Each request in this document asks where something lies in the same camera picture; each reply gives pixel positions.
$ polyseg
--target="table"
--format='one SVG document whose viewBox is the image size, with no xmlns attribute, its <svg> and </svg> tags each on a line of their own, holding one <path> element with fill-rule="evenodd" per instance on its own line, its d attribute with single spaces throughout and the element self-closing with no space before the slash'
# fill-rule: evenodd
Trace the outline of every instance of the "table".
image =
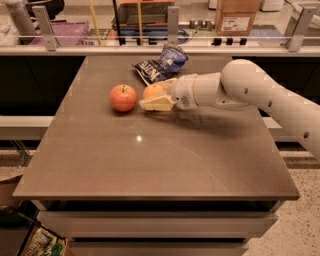
<svg viewBox="0 0 320 256">
<path fill-rule="evenodd" d="M 254 106 L 114 111 L 111 88 L 141 97 L 132 64 L 152 58 L 87 57 L 14 196 L 75 255 L 242 255 L 299 192 Z M 194 56 L 179 76 L 228 61 Z"/>
</svg>

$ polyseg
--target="brown tabletop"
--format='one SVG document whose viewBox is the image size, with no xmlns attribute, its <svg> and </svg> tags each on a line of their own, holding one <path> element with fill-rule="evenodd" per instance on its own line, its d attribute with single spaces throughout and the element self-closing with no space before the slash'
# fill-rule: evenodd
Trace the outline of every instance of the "brown tabletop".
<svg viewBox="0 0 320 256">
<path fill-rule="evenodd" d="M 14 196 L 36 200 L 293 200 L 299 193 L 254 106 L 114 111 L 110 89 L 145 85 L 152 57 L 87 57 Z M 179 75 L 221 71 L 195 57 Z"/>
</svg>

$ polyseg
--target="floor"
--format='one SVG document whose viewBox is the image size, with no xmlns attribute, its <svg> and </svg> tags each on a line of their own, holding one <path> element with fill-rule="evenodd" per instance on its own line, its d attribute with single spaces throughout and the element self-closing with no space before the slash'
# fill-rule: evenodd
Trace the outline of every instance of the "floor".
<svg viewBox="0 0 320 256">
<path fill-rule="evenodd" d="M 72 17 L 70 21 L 91 20 L 88 8 L 78 6 L 78 0 L 65 0 L 65 2 L 67 8 L 61 17 L 70 16 Z M 176 2 L 181 4 L 180 21 L 199 17 L 214 18 L 215 12 L 207 10 L 207 1 L 177 0 Z M 283 33 L 290 13 L 290 5 L 285 4 L 281 13 L 258 12 L 255 23 L 271 23 Z M 6 21 L 7 19 L 1 14 L 3 13 L 0 10 L 2 16 L 0 21 Z M 98 24 L 108 27 L 113 16 L 112 7 L 109 5 L 100 8 L 97 14 Z M 280 208 L 277 212 L 279 221 L 262 238 L 249 241 L 249 251 L 245 256 L 318 256 L 320 255 L 320 163 L 295 143 L 281 144 L 278 148 L 301 197 L 298 201 L 286 202 Z M 0 146 L 0 182 L 23 174 L 22 169 L 17 167 L 21 163 L 20 160 L 20 156 L 10 144 Z M 23 239 L 25 232 L 26 227 L 9 229 L 0 226 L 0 255 L 15 255 L 14 252 L 18 249 L 19 241 Z"/>
</svg>

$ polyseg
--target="brown box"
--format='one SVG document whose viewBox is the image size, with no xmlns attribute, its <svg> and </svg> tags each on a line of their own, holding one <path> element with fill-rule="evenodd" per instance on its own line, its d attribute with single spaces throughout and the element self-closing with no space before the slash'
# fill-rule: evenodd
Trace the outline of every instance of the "brown box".
<svg viewBox="0 0 320 256">
<path fill-rule="evenodd" d="M 226 13 L 257 12 L 261 0 L 218 0 L 217 9 Z"/>
<path fill-rule="evenodd" d="M 219 36 L 249 36 L 255 17 L 255 12 L 226 13 L 217 9 L 216 33 Z"/>
</svg>

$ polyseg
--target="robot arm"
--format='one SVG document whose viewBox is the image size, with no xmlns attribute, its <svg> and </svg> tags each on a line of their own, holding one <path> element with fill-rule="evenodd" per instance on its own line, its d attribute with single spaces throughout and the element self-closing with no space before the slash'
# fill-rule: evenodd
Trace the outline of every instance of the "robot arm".
<svg viewBox="0 0 320 256">
<path fill-rule="evenodd" d="M 153 105 L 154 99 L 160 104 Z M 173 105 L 183 110 L 255 105 L 320 161 L 320 106 L 282 87 L 248 60 L 231 61 L 221 73 L 182 76 L 173 82 L 166 95 L 142 100 L 140 106 L 164 110 L 162 105 L 166 102 L 170 106 L 165 110 Z"/>
</svg>

